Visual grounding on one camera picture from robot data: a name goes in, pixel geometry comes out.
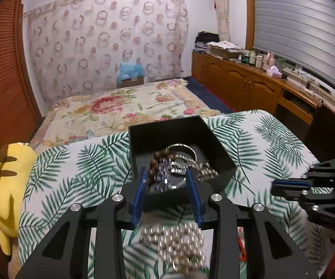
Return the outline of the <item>black open jewelry box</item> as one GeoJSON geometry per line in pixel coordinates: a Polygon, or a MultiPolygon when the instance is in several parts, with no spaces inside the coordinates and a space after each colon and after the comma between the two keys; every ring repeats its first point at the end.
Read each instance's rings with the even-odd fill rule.
{"type": "Polygon", "coordinates": [[[128,134],[133,175],[145,168],[151,193],[184,188],[189,169],[199,182],[221,192],[236,172],[235,163],[200,116],[134,125],[128,134]]]}

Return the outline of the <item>palm leaf print cloth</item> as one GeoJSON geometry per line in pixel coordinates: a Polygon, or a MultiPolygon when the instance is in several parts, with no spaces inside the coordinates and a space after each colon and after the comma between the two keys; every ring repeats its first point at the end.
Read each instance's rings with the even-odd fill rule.
{"type": "MultiPolygon", "coordinates": [[[[225,188],[232,202],[262,203],[283,225],[319,275],[333,256],[331,234],[310,223],[295,202],[271,194],[275,179],[300,177],[317,163],[310,150],[263,110],[205,119],[226,156],[236,165],[225,188]]],[[[132,181],[128,132],[95,137],[42,152],[24,192],[19,222],[19,262],[25,263],[46,233],[73,204],[100,204],[132,181]]]]}

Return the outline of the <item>floral bed blanket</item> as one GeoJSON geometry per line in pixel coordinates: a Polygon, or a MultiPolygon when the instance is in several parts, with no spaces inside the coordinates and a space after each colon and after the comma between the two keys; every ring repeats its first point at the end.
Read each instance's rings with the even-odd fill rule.
{"type": "Polygon", "coordinates": [[[30,147],[40,154],[51,147],[82,140],[88,131],[103,137],[125,132],[132,125],[183,115],[209,117],[220,113],[188,86],[184,79],[170,79],[63,99],[48,110],[30,147]]]}

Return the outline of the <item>yellow plush toy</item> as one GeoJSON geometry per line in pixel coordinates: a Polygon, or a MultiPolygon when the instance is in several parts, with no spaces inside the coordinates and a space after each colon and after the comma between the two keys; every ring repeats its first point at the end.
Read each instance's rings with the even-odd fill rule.
{"type": "Polygon", "coordinates": [[[6,256],[11,256],[11,239],[18,237],[23,195],[36,159],[34,150],[24,143],[0,150],[0,247],[6,256]]]}

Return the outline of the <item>pink tissue box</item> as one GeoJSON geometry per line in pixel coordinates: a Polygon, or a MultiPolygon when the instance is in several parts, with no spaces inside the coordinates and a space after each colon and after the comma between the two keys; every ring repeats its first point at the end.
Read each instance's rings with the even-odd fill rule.
{"type": "Polygon", "coordinates": [[[276,66],[271,66],[266,70],[266,74],[274,78],[282,78],[282,73],[278,70],[276,66]]]}

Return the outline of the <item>wooden sideboard cabinet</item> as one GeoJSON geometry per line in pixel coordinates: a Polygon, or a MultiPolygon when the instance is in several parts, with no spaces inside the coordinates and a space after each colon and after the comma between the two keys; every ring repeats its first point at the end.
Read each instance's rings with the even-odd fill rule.
{"type": "Polygon", "coordinates": [[[335,137],[335,113],[319,96],[262,70],[203,53],[192,53],[191,72],[235,112],[265,110],[301,140],[335,137]]]}

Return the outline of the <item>brown louvered wardrobe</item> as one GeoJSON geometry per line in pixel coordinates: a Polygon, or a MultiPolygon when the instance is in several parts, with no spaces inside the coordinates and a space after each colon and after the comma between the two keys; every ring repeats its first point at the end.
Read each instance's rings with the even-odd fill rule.
{"type": "Polygon", "coordinates": [[[24,56],[22,0],[0,0],[0,149],[31,141],[41,123],[24,56]]]}

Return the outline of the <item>blue bag on box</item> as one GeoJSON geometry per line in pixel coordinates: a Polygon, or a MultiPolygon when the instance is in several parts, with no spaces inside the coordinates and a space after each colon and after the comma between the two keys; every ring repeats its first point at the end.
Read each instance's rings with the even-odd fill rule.
{"type": "Polygon", "coordinates": [[[145,72],[141,64],[120,64],[117,87],[125,88],[144,84],[145,72]]]}

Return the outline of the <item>grey window blind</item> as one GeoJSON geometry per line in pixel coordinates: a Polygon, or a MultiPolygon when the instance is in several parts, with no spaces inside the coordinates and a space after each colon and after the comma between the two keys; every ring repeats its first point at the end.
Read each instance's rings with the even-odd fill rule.
{"type": "Polygon", "coordinates": [[[291,60],[335,87],[335,1],[254,0],[254,48],[291,60]]]}

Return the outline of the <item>cardboard box with cloth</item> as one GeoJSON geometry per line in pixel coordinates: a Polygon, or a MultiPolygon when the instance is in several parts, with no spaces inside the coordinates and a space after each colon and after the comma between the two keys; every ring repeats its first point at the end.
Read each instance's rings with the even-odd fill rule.
{"type": "Polygon", "coordinates": [[[208,42],[207,46],[211,56],[222,60],[237,59],[243,54],[241,47],[227,41],[208,42]]]}

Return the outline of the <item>stack of folded clothes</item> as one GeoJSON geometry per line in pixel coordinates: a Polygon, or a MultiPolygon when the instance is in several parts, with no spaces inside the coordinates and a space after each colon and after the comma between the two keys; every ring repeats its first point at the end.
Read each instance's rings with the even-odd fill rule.
{"type": "Polygon", "coordinates": [[[217,33],[210,33],[201,31],[195,38],[195,45],[193,51],[196,53],[207,53],[209,50],[208,43],[219,42],[219,35],[217,33]]]}

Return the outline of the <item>circle pattern sheer curtain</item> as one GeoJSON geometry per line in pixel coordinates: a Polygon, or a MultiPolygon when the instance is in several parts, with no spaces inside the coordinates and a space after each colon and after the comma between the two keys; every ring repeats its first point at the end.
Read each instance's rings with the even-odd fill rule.
{"type": "Polygon", "coordinates": [[[112,90],[120,64],[144,81],[183,75],[184,0],[57,0],[27,12],[28,43],[43,101],[112,90]]]}

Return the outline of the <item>beige tied side curtain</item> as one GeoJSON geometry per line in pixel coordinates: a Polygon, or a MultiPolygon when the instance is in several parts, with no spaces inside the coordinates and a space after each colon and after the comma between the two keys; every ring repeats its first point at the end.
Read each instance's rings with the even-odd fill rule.
{"type": "Polygon", "coordinates": [[[230,41],[229,27],[229,0],[214,0],[217,14],[219,39],[220,41],[230,41]]]}

